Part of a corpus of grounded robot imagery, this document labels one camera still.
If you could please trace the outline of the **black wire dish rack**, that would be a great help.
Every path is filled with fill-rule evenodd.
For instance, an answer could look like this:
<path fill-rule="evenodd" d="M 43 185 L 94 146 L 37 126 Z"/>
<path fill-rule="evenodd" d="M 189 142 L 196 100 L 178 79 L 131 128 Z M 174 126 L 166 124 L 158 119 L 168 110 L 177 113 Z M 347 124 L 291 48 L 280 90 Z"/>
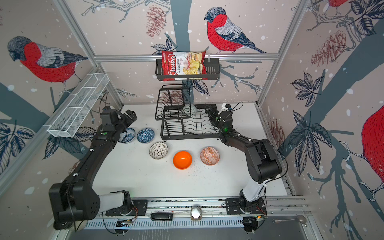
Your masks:
<path fill-rule="evenodd" d="M 186 118 L 182 108 L 193 104 L 198 109 L 196 116 Z M 155 120 L 161 122 L 161 138 L 163 141 L 190 139 L 217 139 L 219 130 L 215 128 L 205 108 L 215 104 L 194 104 L 191 93 L 183 85 L 163 85 L 158 94 Z"/>

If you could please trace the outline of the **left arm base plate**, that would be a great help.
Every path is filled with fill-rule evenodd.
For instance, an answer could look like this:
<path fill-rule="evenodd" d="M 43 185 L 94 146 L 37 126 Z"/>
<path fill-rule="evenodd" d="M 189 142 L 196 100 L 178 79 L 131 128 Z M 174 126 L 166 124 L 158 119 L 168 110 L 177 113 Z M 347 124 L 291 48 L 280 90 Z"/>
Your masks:
<path fill-rule="evenodd" d="M 105 212 L 107 217 L 135 217 L 145 216 L 147 211 L 147 200 L 131 200 L 129 206 L 121 206 Z"/>

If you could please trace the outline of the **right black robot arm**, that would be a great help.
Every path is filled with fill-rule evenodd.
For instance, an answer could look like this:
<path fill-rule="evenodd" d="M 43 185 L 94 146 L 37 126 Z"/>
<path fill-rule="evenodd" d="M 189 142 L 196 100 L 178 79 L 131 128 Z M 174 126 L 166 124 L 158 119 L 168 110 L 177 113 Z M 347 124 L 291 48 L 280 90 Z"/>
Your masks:
<path fill-rule="evenodd" d="M 206 105 L 205 113 L 208 115 L 213 127 L 219 130 L 219 139 L 223 144 L 242 151 L 250 179 L 241 191 L 239 204 L 245 213 L 254 211 L 261 203 L 262 191 L 266 185 L 282 173 L 282 166 L 278 160 L 276 150 L 267 139 L 256 140 L 237 132 L 233 127 L 234 109 L 229 104 L 218 111 L 216 105 Z"/>

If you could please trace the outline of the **grey green patterned bowl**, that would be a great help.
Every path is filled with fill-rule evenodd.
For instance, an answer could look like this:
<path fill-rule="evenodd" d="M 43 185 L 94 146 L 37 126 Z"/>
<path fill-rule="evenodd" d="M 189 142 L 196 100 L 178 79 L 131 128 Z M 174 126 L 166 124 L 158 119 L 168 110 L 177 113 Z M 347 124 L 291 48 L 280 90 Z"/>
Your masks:
<path fill-rule="evenodd" d="M 198 109 L 193 104 L 187 104 L 182 108 L 182 115 L 186 118 L 196 116 L 198 112 Z"/>

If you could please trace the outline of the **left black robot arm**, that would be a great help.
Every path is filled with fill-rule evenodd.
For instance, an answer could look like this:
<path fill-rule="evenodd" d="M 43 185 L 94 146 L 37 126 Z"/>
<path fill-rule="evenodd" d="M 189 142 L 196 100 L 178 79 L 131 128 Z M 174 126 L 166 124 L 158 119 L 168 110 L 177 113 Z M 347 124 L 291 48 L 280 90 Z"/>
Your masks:
<path fill-rule="evenodd" d="M 137 120 L 136 113 L 130 110 L 121 113 L 106 107 L 101 118 L 102 124 L 91 139 L 89 151 L 73 173 L 49 189 L 55 230 L 75 228 L 77 222 L 93 220 L 98 214 L 112 209 L 124 207 L 131 210 L 133 207 L 129 191 L 98 195 L 93 182 L 121 134 Z"/>

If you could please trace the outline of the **blue white rimmed bowl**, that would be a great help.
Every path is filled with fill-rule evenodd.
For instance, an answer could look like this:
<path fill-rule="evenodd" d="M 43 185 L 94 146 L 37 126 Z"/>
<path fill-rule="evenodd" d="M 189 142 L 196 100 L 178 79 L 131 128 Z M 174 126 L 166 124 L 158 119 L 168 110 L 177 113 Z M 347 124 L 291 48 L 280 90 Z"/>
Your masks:
<path fill-rule="evenodd" d="M 136 136 L 136 131 L 132 128 L 126 128 L 119 138 L 119 143 L 127 144 L 134 140 Z"/>

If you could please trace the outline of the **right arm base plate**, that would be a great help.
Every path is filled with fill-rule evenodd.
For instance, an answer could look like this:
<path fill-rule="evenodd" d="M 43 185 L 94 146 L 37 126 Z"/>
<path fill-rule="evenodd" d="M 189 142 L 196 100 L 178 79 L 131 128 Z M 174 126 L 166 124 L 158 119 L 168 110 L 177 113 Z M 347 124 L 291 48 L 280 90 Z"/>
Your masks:
<path fill-rule="evenodd" d="M 241 198 L 226 199 L 225 208 L 228 215 L 265 215 L 267 208 L 263 199 L 247 202 Z"/>

